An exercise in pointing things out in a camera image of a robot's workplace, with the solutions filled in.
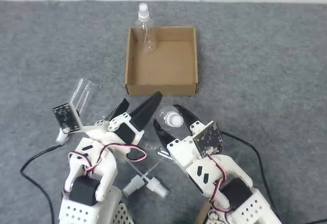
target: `wire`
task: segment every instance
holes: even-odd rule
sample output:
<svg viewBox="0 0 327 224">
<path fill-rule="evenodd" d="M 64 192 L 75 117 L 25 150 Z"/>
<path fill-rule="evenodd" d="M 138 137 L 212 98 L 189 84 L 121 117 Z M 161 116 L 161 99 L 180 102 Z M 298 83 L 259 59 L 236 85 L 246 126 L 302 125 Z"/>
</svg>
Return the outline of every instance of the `wire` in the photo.
<svg viewBox="0 0 327 224">
<path fill-rule="evenodd" d="M 270 201 L 270 204 L 272 206 L 272 209 L 273 211 L 275 212 L 276 216 L 280 219 L 278 213 L 277 213 L 277 210 L 276 210 L 276 206 L 275 206 L 275 203 L 274 201 L 272 200 L 272 197 L 271 197 L 271 193 L 270 193 L 270 190 L 269 190 L 269 187 L 268 187 L 268 183 L 267 183 L 267 180 L 266 180 L 266 177 L 265 177 L 265 172 L 264 172 L 264 168 L 263 168 L 263 164 L 262 164 L 262 160 L 261 160 L 261 156 L 260 156 L 260 153 L 259 151 L 252 145 L 250 144 L 249 142 L 237 137 L 237 136 L 234 136 L 228 132 L 225 132 L 225 131 L 220 131 L 221 134 L 225 135 L 225 136 L 228 136 L 230 138 L 233 138 L 247 146 L 249 146 L 256 154 L 257 158 L 258 158 L 258 162 L 259 162 L 259 167 L 260 167 L 260 172 L 261 172 L 261 177 L 262 177 L 262 181 L 264 182 L 264 185 L 265 185 L 265 188 L 266 188 L 266 191 L 267 191 L 267 195 L 268 195 L 268 198 L 269 198 L 269 201 Z M 228 220 L 227 220 L 227 212 L 225 213 L 225 219 L 228 223 Z M 327 218 L 326 219 L 321 219 L 321 220 L 315 220 L 315 221 L 312 221 L 312 222 L 308 222 L 308 223 L 305 223 L 305 224 L 319 224 L 319 223 L 325 223 L 327 222 Z"/>
<path fill-rule="evenodd" d="M 144 149 L 142 149 L 141 147 L 137 146 L 137 145 L 132 145 L 132 144 L 121 144 L 121 143 L 110 143 L 110 144 L 107 144 L 105 146 L 103 146 L 103 148 L 101 149 L 100 151 L 100 154 L 99 154 L 99 157 L 98 157 L 98 160 L 96 162 L 96 164 L 90 166 L 90 168 L 86 169 L 86 173 L 92 173 L 93 170 L 100 164 L 101 160 L 102 160 L 102 154 L 103 152 L 106 150 L 106 149 L 109 149 L 111 146 L 120 146 L 120 147 L 128 147 L 128 148 L 133 148 L 133 149 L 136 149 L 140 152 L 143 153 L 142 156 L 136 158 L 136 159 L 131 159 L 129 156 L 126 156 L 126 158 L 131 161 L 131 162 L 139 162 L 139 161 L 142 161 L 144 160 L 146 157 L 147 157 L 147 153 Z"/>
<path fill-rule="evenodd" d="M 55 214 L 54 214 L 54 210 L 53 210 L 53 204 L 52 204 L 52 201 L 48 195 L 48 193 L 43 189 L 43 187 L 41 187 L 40 184 L 38 184 L 36 181 L 34 181 L 32 178 L 30 178 L 28 175 L 26 175 L 24 173 L 24 170 L 26 169 L 26 167 L 35 159 L 37 159 L 38 157 L 40 157 L 41 155 L 43 154 L 46 154 L 46 153 L 49 153 L 53 150 L 56 150 L 57 148 L 60 148 L 62 146 L 64 146 L 69 140 L 69 136 L 67 137 L 66 141 L 62 144 L 59 144 L 59 145 L 56 145 L 56 146 L 52 146 L 52 147 L 49 147 L 41 152 L 39 152 L 38 154 L 34 155 L 32 158 L 30 158 L 20 169 L 20 174 L 26 179 L 28 180 L 29 182 L 31 182 L 34 186 L 36 186 L 42 193 L 43 195 L 45 196 L 46 200 L 48 201 L 48 205 L 49 205 L 49 208 L 50 208 L 50 215 L 51 215 L 51 224 L 55 224 Z"/>
<path fill-rule="evenodd" d="M 212 161 L 214 161 L 216 167 L 221 171 L 221 173 L 223 174 L 223 183 L 227 181 L 227 173 L 224 170 L 224 168 L 216 161 L 213 159 L 213 157 L 211 157 L 211 155 L 209 155 L 209 159 L 211 159 Z"/>
<path fill-rule="evenodd" d="M 258 152 L 258 150 L 250 143 L 248 143 L 247 141 L 237 137 L 237 136 L 234 136 L 230 133 L 227 133 L 225 131 L 221 131 L 221 134 L 225 135 L 225 136 L 228 136 L 230 138 L 233 138 L 247 146 L 249 146 L 256 154 L 256 157 L 258 158 L 258 162 L 259 162 L 259 167 L 260 167 L 260 172 L 261 172 L 261 177 L 262 177 L 262 181 L 264 182 L 264 185 L 265 185 L 265 188 L 266 188 L 266 191 L 267 191 L 267 195 L 268 195 L 268 198 L 269 198 L 269 202 L 272 206 L 272 209 L 273 211 L 275 212 L 275 214 L 278 216 L 277 214 L 277 211 L 276 211 L 276 206 L 275 206 L 275 203 L 274 201 L 272 200 L 272 197 L 271 197 L 271 193 L 270 193 L 270 190 L 269 190 L 269 186 L 268 186 L 268 183 L 267 183 L 267 180 L 266 180 L 266 176 L 265 176 L 265 172 L 264 172 L 264 167 L 263 167 L 263 164 L 262 164 L 262 160 L 261 160 L 261 156 L 260 156 L 260 153 Z"/>
<path fill-rule="evenodd" d="M 219 151 L 213 152 L 213 153 L 216 155 L 216 154 L 220 153 L 221 151 L 222 151 L 222 147 L 219 148 Z M 215 206 L 215 197 L 216 197 L 217 191 L 219 190 L 221 184 L 227 181 L 227 173 L 224 170 L 224 168 L 216 160 L 214 160 L 213 157 L 211 157 L 211 155 L 209 155 L 208 157 L 209 157 L 210 160 L 214 161 L 216 167 L 221 171 L 221 173 L 223 175 L 223 178 L 219 179 L 216 182 L 215 189 L 214 189 L 213 194 L 211 195 L 211 198 L 209 199 L 209 203 L 211 204 L 212 208 L 215 211 L 220 211 L 220 212 L 223 212 L 223 213 L 230 212 L 231 211 L 231 206 L 229 206 L 228 209 L 221 209 L 221 208 L 217 208 Z"/>
<path fill-rule="evenodd" d="M 213 192 L 213 195 L 211 196 L 210 200 L 209 200 L 209 203 L 211 204 L 212 208 L 216 211 L 220 211 L 220 212 L 223 212 L 223 213 L 226 213 L 226 212 L 230 212 L 231 211 L 231 206 L 229 206 L 229 208 L 227 209 L 221 209 L 221 208 L 217 208 L 215 206 L 215 196 L 217 194 L 217 191 L 219 190 L 221 184 L 224 182 L 223 179 L 219 179 L 218 182 L 216 183 L 215 185 L 215 189 L 214 189 L 214 192 Z"/>
</svg>

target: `clear plastic bottle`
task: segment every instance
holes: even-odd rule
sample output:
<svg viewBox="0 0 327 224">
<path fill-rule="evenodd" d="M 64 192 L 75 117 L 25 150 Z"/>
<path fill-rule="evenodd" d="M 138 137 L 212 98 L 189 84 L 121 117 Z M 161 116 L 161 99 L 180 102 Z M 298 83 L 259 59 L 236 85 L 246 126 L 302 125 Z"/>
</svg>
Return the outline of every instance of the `clear plastic bottle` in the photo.
<svg viewBox="0 0 327 224">
<path fill-rule="evenodd" d="M 146 3 L 141 3 L 138 7 L 138 19 L 135 27 L 136 38 L 142 50 L 145 53 L 154 52 L 156 49 L 154 24 L 150 18 L 149 7 Z"/>
</svg>

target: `hole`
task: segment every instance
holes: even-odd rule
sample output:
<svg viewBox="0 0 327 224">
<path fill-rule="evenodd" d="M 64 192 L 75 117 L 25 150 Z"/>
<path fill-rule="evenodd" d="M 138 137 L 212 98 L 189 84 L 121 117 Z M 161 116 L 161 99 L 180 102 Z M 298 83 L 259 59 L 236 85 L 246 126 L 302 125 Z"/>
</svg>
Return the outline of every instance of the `hole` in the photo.
<svg viewBox="0 0 327 224">
<path fill-rule="evenodd" d="M 197 175 L 198 177 L 202 174 L 202 166 L 198 166 Z"/>
<path fill-rule="evenodd" d="M 93 146 L 92 146 L 92 145 L 89 145 L 89 146 L 86 146 L 86 147 L 82 148 L 82 150 L 83 150 L 83 151 L 86 151 L 86 150 L 89 150 L 89 149 L 91 149 L 91 148 L 93 148 Z"/>
<path fill-rule="evenodd" d="M 209 180 L 209 174 L 208 173 L 205 173 L 204 176 L 203 176 L 203 183 L 204 184 L 207 184 L 208 183 L 208 180 Z"/>
</svg>

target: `perforated plate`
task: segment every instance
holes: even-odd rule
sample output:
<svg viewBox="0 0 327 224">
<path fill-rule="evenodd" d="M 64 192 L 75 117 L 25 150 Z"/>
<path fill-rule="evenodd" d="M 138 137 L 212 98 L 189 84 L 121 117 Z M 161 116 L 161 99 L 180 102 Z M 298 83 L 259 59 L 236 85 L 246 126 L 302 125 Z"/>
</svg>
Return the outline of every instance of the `perforated plate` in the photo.
<svg viewBox="0 0 327 224">
<path fill-rule="evenodd" d="M 120 203 L 117 206 L 117 211 L 113 217 L 111 224 L 134 224 L 132 217 L 129 215 L 125 204 Z"/>
</svg>

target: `bottle cap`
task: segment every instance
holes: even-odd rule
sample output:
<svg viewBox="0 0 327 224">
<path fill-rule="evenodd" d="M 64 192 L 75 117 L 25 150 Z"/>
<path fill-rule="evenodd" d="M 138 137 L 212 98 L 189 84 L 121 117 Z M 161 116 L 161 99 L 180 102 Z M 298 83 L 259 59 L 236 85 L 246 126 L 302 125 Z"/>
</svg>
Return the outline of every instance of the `bottle cap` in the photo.
<svg viewBox="0 0 327 224">
<path fill-rule="evenodd" d="M 146 3 L 141 3 L 138 6 L 138 19 L 141 22 L 147 22 L 150 19 L 149 7 Z"/>
<path fill-rule="evenodd" d="M 181 127 L 184 123 L 183 117 L 178 113 L 171 111 L 165 115 L 165 122 L 171 127 Z"/>
</svg>

